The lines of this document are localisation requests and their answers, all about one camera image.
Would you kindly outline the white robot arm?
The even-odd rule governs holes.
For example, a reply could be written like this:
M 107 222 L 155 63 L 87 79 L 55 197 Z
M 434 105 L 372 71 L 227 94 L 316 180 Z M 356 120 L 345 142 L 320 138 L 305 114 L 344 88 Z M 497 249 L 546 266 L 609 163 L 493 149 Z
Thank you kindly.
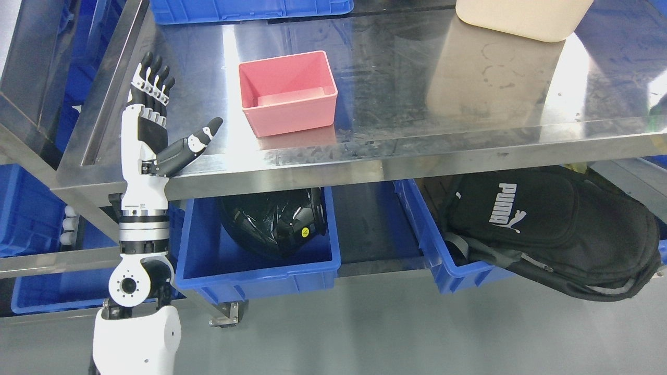
M 181 342 L 172 304 L 174 268 L 166 210 L 123 211 L 120 263 L 95 317 L 92 359 L 100 374 L 172 374 Z

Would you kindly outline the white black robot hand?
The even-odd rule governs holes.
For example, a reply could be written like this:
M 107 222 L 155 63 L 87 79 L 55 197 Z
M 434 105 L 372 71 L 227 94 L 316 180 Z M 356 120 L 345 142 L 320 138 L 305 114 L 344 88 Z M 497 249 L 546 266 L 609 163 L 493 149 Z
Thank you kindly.
M 130 80 L 121 115 L 121 169 L 127 187 L 124 216 L 160 215 L 167 210 L 165 186 L 200 157 L 224 123 L 214 117 L 190 135 L 168 142 L 167 106 L 176 79 L 160 55 L 147 52 Z

